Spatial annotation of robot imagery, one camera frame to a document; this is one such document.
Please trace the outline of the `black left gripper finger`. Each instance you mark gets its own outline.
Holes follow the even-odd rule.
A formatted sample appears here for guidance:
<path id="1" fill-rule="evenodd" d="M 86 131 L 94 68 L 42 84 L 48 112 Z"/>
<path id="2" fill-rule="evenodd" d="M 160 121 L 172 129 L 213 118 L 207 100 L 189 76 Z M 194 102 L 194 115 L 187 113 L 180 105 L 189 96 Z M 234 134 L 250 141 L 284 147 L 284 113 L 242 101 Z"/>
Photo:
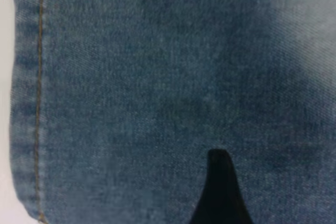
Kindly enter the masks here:
<path id="1" fill-rule="evenodd" d="M 229 153 L 222 149 L 209 150 L 205 186 L 190 223 L 252 222 Z"/>

